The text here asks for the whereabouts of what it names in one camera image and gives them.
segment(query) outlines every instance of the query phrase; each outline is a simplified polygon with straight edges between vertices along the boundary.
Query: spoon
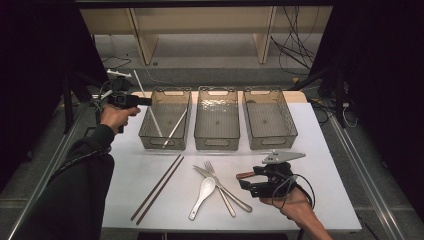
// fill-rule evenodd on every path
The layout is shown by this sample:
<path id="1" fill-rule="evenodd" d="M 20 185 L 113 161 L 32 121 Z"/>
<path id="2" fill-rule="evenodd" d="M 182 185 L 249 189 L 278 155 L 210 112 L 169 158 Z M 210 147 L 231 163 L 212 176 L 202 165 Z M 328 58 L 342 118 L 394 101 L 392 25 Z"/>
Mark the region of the spoon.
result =
<path id="1" fill-rule="evenodd" d="M 211 177 L 207 177 L 203 180 L 202 185 L 200 186 L 200 192 L 199 192 L 199 198 L 197 199 L 196 204 L 193 207 L 193 210 L 191 210 L 190 215 L 188 218 L 193 221 L 196 217 L 197 210 L 199 209 L 200 205 L 202 204 L 203 200 L 205 200 L 213 190 L 215 189 L 215 180 Z"/>

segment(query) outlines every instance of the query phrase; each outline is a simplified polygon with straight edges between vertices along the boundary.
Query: transparent storage container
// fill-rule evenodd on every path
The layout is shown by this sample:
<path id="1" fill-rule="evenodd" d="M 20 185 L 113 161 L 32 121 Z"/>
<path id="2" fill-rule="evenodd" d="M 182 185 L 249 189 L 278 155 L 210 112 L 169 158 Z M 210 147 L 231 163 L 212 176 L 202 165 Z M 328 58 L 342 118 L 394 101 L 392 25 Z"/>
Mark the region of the transparent storage container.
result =
<path id="1" fill-rule="evenodd" d="M 238 150 L 240 123 L 235 87 L 200 87 L 194 138 L 197 150 Z"/>
<path id="2" fill-rule="evenodd" d="M 190 88 L 154 88 L 139 132 L 144 148 L 185 150 L 191 107 Z"/>
<path id="3" fill-rule="evenodd" d="M 292 147 L 298 133 L 281 88 L 246 87 L 243 111 L 250 149 Z"/>

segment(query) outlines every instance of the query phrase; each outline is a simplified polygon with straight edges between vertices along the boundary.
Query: wooden chopstick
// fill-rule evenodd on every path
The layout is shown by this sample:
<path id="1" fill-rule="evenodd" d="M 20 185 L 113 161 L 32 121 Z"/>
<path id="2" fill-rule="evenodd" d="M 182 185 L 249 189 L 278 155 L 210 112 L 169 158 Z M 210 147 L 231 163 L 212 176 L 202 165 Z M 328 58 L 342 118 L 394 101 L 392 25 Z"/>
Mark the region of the wooden chopstick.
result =
<path id="1" fill-rule="evenodd" d="M 141 205 L 137 208 L 137 211 L 135 211 L 135 213 L 131 217 L 131 221 L 134 220 L 134 218 L 137 216 L 137 214 L 140 212 L 140 210 L 144 207 L 144 204 L 146 204 L 146 202 L 149 200 L 149 198 L 152 196 L 152 194 L 156 191 L 156 188 L 160 185 L 162 180 L 168 174 L 169 170 L 172 169 L 172 167 L 175 165 L 175 163 L 177 162 L 178 158 L 180 158 L 180 156 L 181 156 L 181 154 L 178 155 L 178 157 L 174 160 L 174 162 L 171 164 L 171 166 L 168 168 L 168 170 L 166 170 L 165 174 L 163 174 L 162 178 L 159 180 L 159 182 L 156 184 L 156 186 L 152 189 L 152 191 L 149 193 L 149 195 L 147 195 L 146 199 L 144 199 L 143 203 L 141 203 Z"/>
<path id="2" fill-rule="evenodd" d="M 181 162 L 183 161 L 184 157 L 181 158 L 181 160 L 178 162 L 177 166 L 172 170 L 169 177 L 166 179 L 165 183 L 162 185 L 162 187 L 159 189 L 159 191 L 156 193 L 156 195 L 153 197 L 152 201 L 150 201 L 149 205 L 147 206 L 146 210 L 144 210 L 143 214 L 141 214 L 140 218 L 137 220 L 137 225 L 140 224 L 141 220 L 143 220 L 144 216 L 147 214 L 147 211 L 149 211 L 150 207 L 152 206 L 153 202 L 156 200 L 156 198 L 159 196 L 162 189 L 165 187 L 165 185 L 168 183 L 169 179 L 171 179 L 172 175 L 174 174 L 175 170 L 177 170 L 178 166 L 180 166 Z"/>

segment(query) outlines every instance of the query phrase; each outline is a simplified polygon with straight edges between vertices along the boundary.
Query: chopsticks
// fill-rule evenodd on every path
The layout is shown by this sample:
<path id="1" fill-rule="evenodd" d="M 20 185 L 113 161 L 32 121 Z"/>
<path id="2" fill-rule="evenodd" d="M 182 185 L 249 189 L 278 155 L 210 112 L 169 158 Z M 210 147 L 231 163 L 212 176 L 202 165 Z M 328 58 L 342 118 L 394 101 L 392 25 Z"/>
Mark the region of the chopsticks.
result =
<path id="1" fill-rule="evenodd" d="M 139 225 L 141 220 L 143 220 L 144 216 L 147 214 L 147 212 L 149 211 L 150 207 L 153 205 L 153 202 L 156 200 L 156 198 L 159 196 L 159 194 L 161 193 L 162 189 L 165 187 L 165 185 L 168 183 L 169 179 L 171 179 L 172 175 L 174 174 L 175 170 L 177 170 L 178 166 L 180 166 L 181 162 L 183 161 L 184 157 L 182 157 L 181 159 L 179 159 L 181 157 L 181 154 L 178 155 L 178 157 L 174 160 L 174 162 L 171 164 L 171 166 L 168 168 L 168 170 L 166 170 L 165 174 L 163 174 L 163 176 L 161 177 L 161 179 L 159 180 L 159 182 L 156 184 L 156 186 L 152 189 L 152 191 L 150 191 L 149 195 L 147 195 L 146 199 L 141 203 L 141 205 L 137 208 L 137 210 L 135 211 L 135 213 L 132 215 L 131 217 L 131 221 L 133 221 L 135 219 L 135 217 L 138 215 L 138 213 L 141 211 L 141 209 L 143 209 L 144 205 L 147 203 L 147 201 L 149 200 L 149 198 L 152 196 L 152 194 L 156 191 L 156 189 L 159 187 L 159 185 L 162 183 L 162 181 L 164 180 L 164 178 L 166 177 L 166 175 L 168 175 L 169 171 L 174 167 L 174 165 L 177 163 L 177 165 L 175 166 L 175 168 L 172 170 L 171 174 L 168 176 L 168 178 L 165 180 L 165 182 L 162 184 L 162 186 L 159 188 L 158 192 L 156 193 L 156 195 L 153 197 L 153 199 L 150 201 L 149 205 L 146 207 L 146 209 L 143 211 L 143 213 L 141 214 L 141 216 L 138 218 L 136 224 Z"/>

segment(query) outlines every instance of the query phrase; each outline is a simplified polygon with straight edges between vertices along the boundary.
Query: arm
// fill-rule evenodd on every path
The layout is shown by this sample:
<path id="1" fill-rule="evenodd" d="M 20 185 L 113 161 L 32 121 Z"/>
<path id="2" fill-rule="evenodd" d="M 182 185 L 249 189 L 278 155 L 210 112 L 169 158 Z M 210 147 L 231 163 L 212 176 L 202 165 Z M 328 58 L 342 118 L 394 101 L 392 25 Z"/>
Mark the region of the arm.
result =
<path id="1" fill-rule="evenodd" d="M 259 200 L 265 204 L 272 205 L 271 198 L 260 198 Z M 287 216 L 289 219 L 293 220 L 297 226 L 304 229 L 312 239 L 332 239 L 313 212 L 306 196 L 298 188 L 294 188 L 287 196 L 282 209 L 283 199 L 274 199 L 274 205 L 280 208 L 280 212 L 283 215 Z"/>
<path id="2" fill-rule="evenodd" d="M 100 125 L 72 145 L 65 162 L 107 149 L 119 126 L 138 112 L 106 105 Z M 12 239 L 99 239 L 113 168 L 109 154 L 67 168 L 46 186 Z"/>

